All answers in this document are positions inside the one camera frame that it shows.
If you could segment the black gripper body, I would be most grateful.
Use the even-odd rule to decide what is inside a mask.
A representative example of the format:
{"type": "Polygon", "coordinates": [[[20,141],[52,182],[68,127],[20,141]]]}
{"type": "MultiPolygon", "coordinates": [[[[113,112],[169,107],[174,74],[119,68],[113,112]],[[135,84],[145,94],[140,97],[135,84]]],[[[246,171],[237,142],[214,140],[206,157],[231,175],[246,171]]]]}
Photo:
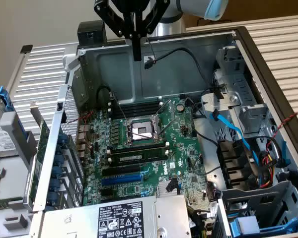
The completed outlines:
{"type": "Polygon", "coordinates": [[[116,8],[123,14],[142,13],[149,4],[149,0],[111,0],[116,8]]]}

